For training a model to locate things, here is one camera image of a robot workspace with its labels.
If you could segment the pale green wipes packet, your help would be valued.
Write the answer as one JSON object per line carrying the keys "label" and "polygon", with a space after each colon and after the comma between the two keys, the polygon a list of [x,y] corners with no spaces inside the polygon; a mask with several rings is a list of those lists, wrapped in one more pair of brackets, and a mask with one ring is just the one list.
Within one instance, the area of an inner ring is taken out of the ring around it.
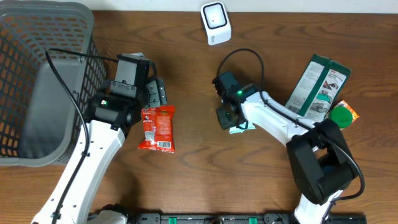
{"label": "pale green wipes packet", "polygon": [[230,134],[237,134],[237,133],[243,133],[246,130],[252,130],[255,129],[255,126],[252,123],[243,123],[239,126],[235,126],[229,129]]}

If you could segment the red snack packet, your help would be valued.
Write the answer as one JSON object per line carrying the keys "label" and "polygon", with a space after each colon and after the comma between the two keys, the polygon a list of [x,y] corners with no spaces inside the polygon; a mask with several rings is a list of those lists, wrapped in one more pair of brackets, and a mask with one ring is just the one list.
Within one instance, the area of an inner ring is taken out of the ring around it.
{"label": "red snack packet", "polygon": [[138,149],[174,153],[172,118],[173,105],[163,105],[141,111],[145,139]]}

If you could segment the green snack packet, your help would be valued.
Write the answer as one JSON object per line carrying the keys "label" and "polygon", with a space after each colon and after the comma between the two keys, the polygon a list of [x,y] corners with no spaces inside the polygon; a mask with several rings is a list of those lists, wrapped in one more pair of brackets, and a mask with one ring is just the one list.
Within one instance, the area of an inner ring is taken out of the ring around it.
{"label": "green snack packet", "polygon": [[348,67],[313,54],[285,107],[304,118],[321,122],[350,75]]}

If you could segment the green lid jar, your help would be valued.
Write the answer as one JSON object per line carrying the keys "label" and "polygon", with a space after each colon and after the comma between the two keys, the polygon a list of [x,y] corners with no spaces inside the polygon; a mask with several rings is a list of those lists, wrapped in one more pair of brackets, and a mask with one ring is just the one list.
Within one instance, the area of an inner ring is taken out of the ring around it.
{"label": "green lid jar", "polygon": [[353,122],[351,111],[345,107],[338,106],[333,108],[327,116],[328,119],[334,121],[340,129],[345,129]]}

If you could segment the small orange carton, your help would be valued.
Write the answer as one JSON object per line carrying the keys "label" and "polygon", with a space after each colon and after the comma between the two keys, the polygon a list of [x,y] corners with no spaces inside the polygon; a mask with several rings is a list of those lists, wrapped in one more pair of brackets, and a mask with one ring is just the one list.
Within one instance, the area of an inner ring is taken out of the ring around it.
{"label": "small orange carton", "polygon": [[336,104],[336,107],[339,107],[339,106],[344,107],[350,111],[350,113],[353,117],[353,121],[356,121],[359,118],[359,114],[357,114],[357,112],[355,112],[355,110],[352,109],[352,107],[350,107],[350,105],[345,100],[341,100],[339,103]]}

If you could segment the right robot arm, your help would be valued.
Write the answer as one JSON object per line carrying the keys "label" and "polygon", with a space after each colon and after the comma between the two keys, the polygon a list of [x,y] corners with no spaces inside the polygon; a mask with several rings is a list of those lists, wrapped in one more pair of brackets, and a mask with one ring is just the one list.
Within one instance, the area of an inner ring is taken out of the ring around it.
{"label": "right robot arm", "polygon": [[213,81],[222,107],[216,110],[222,129],[259,126],[287,149],[295,184],[301,191],[294,211],[297,223],[326,223],[331,207],[360,174],[338,125],[303,118],[255,85],[242,85],[231,72]]}

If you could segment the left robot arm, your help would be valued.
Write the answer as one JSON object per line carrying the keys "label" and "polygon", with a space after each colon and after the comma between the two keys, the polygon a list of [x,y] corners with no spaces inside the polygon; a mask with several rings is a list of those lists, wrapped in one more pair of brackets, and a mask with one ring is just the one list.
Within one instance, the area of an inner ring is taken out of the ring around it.
{"label": "left robot arm", "polygon": [[93,199],[114,155],[141,111],[166,104],[154,84],[153,61],[143,53],[119,54],[113,80],[106,80],[79,111],[81,133],[70,160],[33,223],[128,223],[128,214],[104,209],[89,216]]}

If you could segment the white barcode scanner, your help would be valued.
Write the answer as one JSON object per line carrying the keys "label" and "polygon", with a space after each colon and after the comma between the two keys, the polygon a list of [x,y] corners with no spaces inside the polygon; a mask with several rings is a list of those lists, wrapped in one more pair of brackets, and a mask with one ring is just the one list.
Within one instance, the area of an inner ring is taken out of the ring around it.
{"label": "white barcode scanner", "polygon": [[222,2],[215,1],[202,5],[200,14],[208,45],[221,44],[231,39],[232,28]]}

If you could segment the grey plastic shopping basket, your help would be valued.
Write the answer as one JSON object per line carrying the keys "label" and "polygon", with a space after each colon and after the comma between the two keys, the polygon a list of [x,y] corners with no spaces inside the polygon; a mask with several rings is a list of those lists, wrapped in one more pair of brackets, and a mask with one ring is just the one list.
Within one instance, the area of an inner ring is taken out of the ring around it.
{"label": "grey plastic shopping basket", "polygon": [[77,2],[1,2],[1,165],[66,164],[107,73],[92,11]]}

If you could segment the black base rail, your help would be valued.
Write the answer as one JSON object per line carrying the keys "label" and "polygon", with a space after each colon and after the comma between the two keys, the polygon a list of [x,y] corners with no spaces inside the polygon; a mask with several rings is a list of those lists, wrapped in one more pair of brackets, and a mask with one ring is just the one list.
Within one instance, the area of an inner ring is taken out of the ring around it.
{"label": "black base rail", "polygon": [[92,216],[88,223],[131,223],[131,224],[291,224],[298,221],[287,213],[265,213],[257,215],[161,215],[142,213],[138,215],[118,214],[110,217],[112,211],[104,210]]}

